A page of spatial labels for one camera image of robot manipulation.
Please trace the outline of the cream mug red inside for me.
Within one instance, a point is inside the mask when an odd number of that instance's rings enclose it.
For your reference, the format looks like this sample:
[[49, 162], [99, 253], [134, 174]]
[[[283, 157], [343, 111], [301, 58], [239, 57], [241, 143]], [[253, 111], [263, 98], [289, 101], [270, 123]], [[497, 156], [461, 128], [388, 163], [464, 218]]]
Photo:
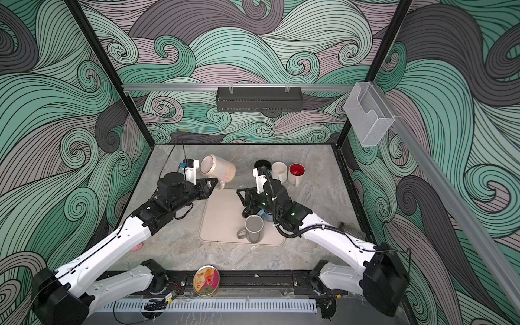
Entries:
[[293, 163], [288, 168], [287, 180], [294, 186], [298, 187], [302, 183], [303, 176], [306, 174], [306, 168], [299, 164]]

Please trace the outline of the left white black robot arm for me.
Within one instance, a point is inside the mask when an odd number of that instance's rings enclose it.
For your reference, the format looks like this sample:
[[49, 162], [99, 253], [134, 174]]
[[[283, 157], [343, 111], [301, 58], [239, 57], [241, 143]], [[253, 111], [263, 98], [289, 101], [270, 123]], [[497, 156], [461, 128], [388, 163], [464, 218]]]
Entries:
[[42, 324], [82, 324], [101, 307], [133, 293], [161, 294], [167, 288], [167, 272], [153, 259], [116, 276], [99, 277], [174, 220], [180, 209], [208, 199], [218, 183], [216, 178], [187, 180], [182, 173], [166, 174], [158, 180], [156, 194], [114, 232], [57, 270], [44, 268], [33, 276], [32, 312]]

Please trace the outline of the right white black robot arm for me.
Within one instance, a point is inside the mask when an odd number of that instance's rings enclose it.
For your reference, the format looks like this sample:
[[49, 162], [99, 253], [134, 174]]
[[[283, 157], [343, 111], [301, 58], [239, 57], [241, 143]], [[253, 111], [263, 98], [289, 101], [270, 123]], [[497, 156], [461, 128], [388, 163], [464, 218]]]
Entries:
[[325, 248], [346, 264], [323, 262], [316, 266], [323, 287], [361, 295], [377, 311], [394, 316], [410, 283], [399, 251], [356, 238], [325, 222], [310, 208], [293, 201], [278, 180], [261, 188], [237, 190], [249, 217], [260, 211], [272, 216], [275, 229], [285, 238], [304, 238]]

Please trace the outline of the black mug white base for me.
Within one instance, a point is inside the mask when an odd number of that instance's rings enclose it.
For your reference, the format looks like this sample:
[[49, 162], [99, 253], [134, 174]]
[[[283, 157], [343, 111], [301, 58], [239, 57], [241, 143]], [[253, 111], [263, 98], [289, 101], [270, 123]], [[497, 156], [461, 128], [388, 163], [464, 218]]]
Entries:
[[256, 161], [255, 164], [254, 164], [254, 168], [258, 169], [258, 168], [261, 168], [261, 167], [265, 167], [268, 171], [270, 171], [272, 169], [272, 164], [271, 164], [271, 162], [269, 162], [267, 160], [258, 160], [258, 161]]

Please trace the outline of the grey upside-down mug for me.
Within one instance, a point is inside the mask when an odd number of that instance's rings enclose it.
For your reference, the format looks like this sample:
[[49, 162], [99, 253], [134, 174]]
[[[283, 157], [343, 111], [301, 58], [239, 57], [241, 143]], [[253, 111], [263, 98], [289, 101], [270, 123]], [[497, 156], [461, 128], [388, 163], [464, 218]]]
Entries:
[[250, 215], [245, 219], [245, 227], [237, 231], [238, 239], [245, 239], [251, 244], [259, 243], [263, 238], [264, 220], [258, 215]]

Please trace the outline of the pink upside-down mug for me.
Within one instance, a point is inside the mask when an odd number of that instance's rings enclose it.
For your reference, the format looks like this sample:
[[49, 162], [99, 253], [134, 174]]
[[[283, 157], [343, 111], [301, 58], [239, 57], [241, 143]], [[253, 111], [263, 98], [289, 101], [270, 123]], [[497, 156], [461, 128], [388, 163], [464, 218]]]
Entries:
[[232, 162], [210, 154], [204, 157], [200, 163], [200, 172], [208, 178], [217, 178], [219, 189], [223, 190], [226, 183], [234, 179], [236, 167]]

